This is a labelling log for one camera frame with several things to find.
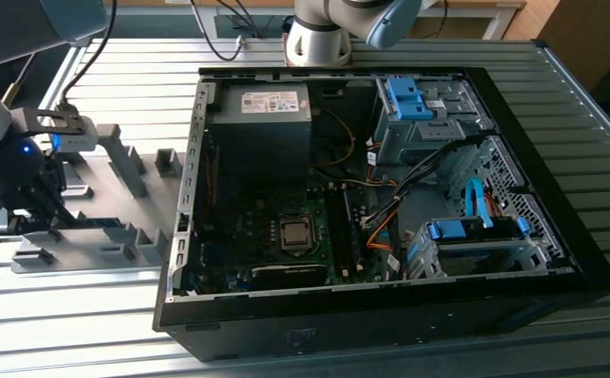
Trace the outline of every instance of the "cable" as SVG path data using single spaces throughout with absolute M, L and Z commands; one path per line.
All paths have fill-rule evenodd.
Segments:
M 390 222 L 391 218 L 397 215 L 397 212 L 399 211 L 399 208 L 397 207 L 394 209 L 394 211 L 390 213 L 390 215 L 385 218 L 385 220 L 382 221 L 382 223 L 379 224 L 378 228 L 375 229 L 375 232 L 371 234 L 370 238 L 369 238 L 369 241 L 366 242 L 366 246 L 370 246 L 374 244 L 374 240 L 375 238 L 378 237 L 378 234 L 379 232 L 382 231 L 382 229 L 385 228 L 385 226 L 387 225 L 387 223 Z
M 86 75 L 87 70 L 91 68 L 92 64 L 95 64 L 96 59 L 102 55 L 102 52 L 104 51 L 104 47 L 107 47 L 108 39 L 111 38 L 112 32 L 114 32 L 114 25 L 116 24 L 116 8 L 118 8 L 118 0 L 112 0 L 112 14 L 108 19 L 107 32 L 104 33 L 104 37 L 102 38 L 102 42 L 99 44 L 99 47 L 96 48 L 95 54 L 92 55 L 90 61 L 87 61 L 86 65 L 82 68 L 82 71 L 76 74 L 76 76 L 74 76 L 72 81 L 70 81 L 70 83 L 62 90 L 60 103 L 63 103 L 63 104 L 70 103 L 70 101 L 67 99 L 70 90 L 78 84 L 78 81 L 83 78 L 83 76 Z
M 441 19 L 439 30 L 431 34 L 427 34 L 425 37 L 421 37 L 421 39 L 426 39 L 426 38 L 431 38 L 431 37 L 438 38 L 441 36 L 441 32 L 443 31 L 443 28 L 445 28 L 445 23 L 449 20 L 449 8 L 450 8 L 449 0 L 443 0 L 443 18 Z
M 238 37 L 238 40 L 236 40 L 238 49 L 235 50 L 235 53 L 232 54 L 231 57 L 224 57 L 223 55 L 220 55 L 219 51 L 216 51 L 216 48 L 215 48 L 214 45 L 211 44 L 210 36 L 207 35 L 207 30 L 204 29 L 204 24 L 202 23 L 200 12 L 198 12 L 198 6 L 196 6 L 196 4 L 195 4 L 195 1 L 194 1 L 194 0 L 188 0 L 188 2 L 191 3 L 192 15 L 194 15 L 195 18 L 196 18 L 198 27 L 200 28 L 200 33 L 202 33 L 202 36 L 204 37 L 204 40 L 207 41 L 207 45 L 210 46 L 211 52 L 212 52 L 214 55 L 216 55 L 218 58 L 222 59 L 223 61 L 234 61 L 234 60 L 238 58 L 238 55 L 241 54 L 241 50 L 242 50 L 242 41 L 243 41 L 245 39 L 242 38 L 242 36 Z
M 326 173 L 325 171 L 322 171 L 322 169 L 319 167 L 315 167 L 314 165 L 310 166 L 313 168 L 313 171 L 315 171 L 317 173 L 319 173 L 319 175 L 322 177 L 325 177 L 327 180 L 333 180 L 333 181 L 342 181 L 345 183 L 357 183 L 358 185 L 363 185 L 366 187 L 382 187 L 382 184 L 379 183 L 365 183 L 363 181 L 359 181 L 359 180 L 353 180 L 353 179 L 339 179 L 338 177 L 333 177 L 329 173 Z
M 232 14 L 235 14 L 238 16 L 238 18 L 242 20 L 242 22 L 245 22 L 246 26 L 250 28 L 250 29 L 254 29 L 254 26 L 251 25 L 251 22 L 245 18 L 245 16 L 235 10 L 235 8 L 232 8 L 227 2 L 224 2 L 223 0 L 216 0 L 216 2 L 219 4 L 222 4 L 231 12 Z M 241 28 L 243 28 L 242 25 L 236 24 L 235 23 L 235 20 L 232 20 L 232 18 L 230 18 L 228 16 L 226 16 L 226 18 L 228 18 L 232 22 L 232 24 L 238 25 Z
M 382 181 L 374 180 L 374 178 L 373 178 L 374 170 L 375 170 L 375 167 L 373 165 L 369 165 L 369 170 L 366 171 L 366 181 L 369 181 L 370 183 L 382 183 Z M 399 183 L 397 183 L 394 180 L 387 180 L 387 184 L 391 185 L 393 187 L 399 185 Z
M 12 100 L 15 100 L 15 97 L 18 96 L 18 92 L 20 91 L 20 88 L 23 87 L 24 80 L 27 80 L 27 77 L 30 76 L 30 72 L 32 71 L 34 60 L 36 59 L 36 56 L 38 56 L 38 53 L 34 53 L 32 55 L 30 55 L 30 58 L 27 59 L 27 62 L 24 63 L 23 69 L 20 70 L 20 73 L 18 74 L 18 78 L 11 83 L 6 93 L 3 94 L 2 102 L 8 107 L 12 104 Z
M 353 153 L 355 152 L 357 138 L 355 138 L 355 134 L 351 132 L 350 126 L 347 126 L 347 124 L 343 122 L 343 120 L 330 110 L 322 109 L 322 113 L 330 114 L 335 118 L 335 120 L 338 121 L 341 126 L 345 128 L 345 131 L 347 132 L 347 135 L 350 136 L 350 150 L 347 151 L 347 154 L 341 159 L 338 159 L 335 161 L 327 161 L 325 163 L 314 163 L 313 164 L 314 167 L 330 167 L 331 165 L 337 165 L 337 164 L 342 163 L 343 161 L 346 161 L 350 158 L 350 156 L 353 155 Z
M 467 146 L 471 144 L 478 144 L 481 140 L 479 136 L 469 137 L 467 139 L 455 140 L 442 146 L 435 152 L 433 152 L 422 161 L 411 168 L 410 172 L 406 174 L 405 178 L 399 181 L 399 185 L 394 189 L 393 193 L 393 200 L 391 202 L 379 208 L 379 210 L 370 214 L 362 225 L 370 224 L 375 222 L 375 220 L 382 217 L 385 213 L 387 213 L 394 206 L 401 204 L 406 195 L 409 195 L 410 189 L 407 186 L 418 181 L 421 181 L 426 176 L 434 173 L 435 169 L 439 167 L 438 160 L 443 155 L 446 155 L 450 151 L 457 150 L 462 146 Z
M 250 11 L 246 10 L 245 4 L 242 4 L 242 0 L 235 0 L 235 2 L 241 6 L 242 11 L 245 12 L 247 18 L 250 19 L 251 26 L 254 27 L 255 37 L 257 38 L 263 38 L 263 35 L 261 35 L 261 32 L 259 32 L 259 28 L 255 26 L 254 17 L 250 15 Z

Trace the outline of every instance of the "motherboard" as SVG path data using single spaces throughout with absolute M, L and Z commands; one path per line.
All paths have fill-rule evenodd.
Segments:
M 190 275 L 202 293 L 273 290 L 381 281 L 359 220 L 365 187 L 262 188 L 234 193 L 203 224 L 200 266 Z

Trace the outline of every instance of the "aluminum table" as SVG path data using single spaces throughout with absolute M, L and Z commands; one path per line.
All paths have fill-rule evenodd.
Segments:
M 70 51 L 43 107 L 95 49 Z M 232 63 L 200 39 L 114 39 L 70 98 L 96 123 L 122 124 L 140 154 L 184 150 L 198 68 L 282 58 L 277 39 L 250 40 Z M 610 120 L 551 51 L 530 42 L 419 40 L 390 51 L 357 43 L 355 64 L 487 68 L 610 261 Z M 509 335 L 207 364 L 151 330 L 159 269 L 19 276 L 18 244 L 0 240 L 0 376 L 610 376 L 610 296 Z

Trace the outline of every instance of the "blue plastic clip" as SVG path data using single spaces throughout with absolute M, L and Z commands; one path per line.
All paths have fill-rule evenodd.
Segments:
M 414 255 L 418 253 L 418 249 L 419 249 L 418 243 L 414 243 L 413 248 L 410 248 L 409 259 L 406 261 L 413 260 Z
M 515 220 L 515 223 L 518 224 L 519 231 L 523 233 L 523 235 L 529 235 L 533 231 L 533 226 L 527 222 L 527 218 L 519 217 Z
M 422 101 L 423 92 L 411 77 L 390 77 L 387 79 L 387 95 L 397 105 L 399 120 L 431 120 L 434 112 Z
M 475 193 L 475 211 L 474 211 L 474 198 L 473 195 Z M 466 216 L 475 217 L 479 216 L 483 219 L 483 227 L 491 228 L 494 227 L 493 218 L 487 212 L 487 202 L 485 201 L 485 187 L 483 181 L 479 179 L 469 179 L 466 183 Z
M 431 236 L 431 240 L 441 239 L 441 230 L 435 224 L 430 224 L 429 227 L 429 235 Z

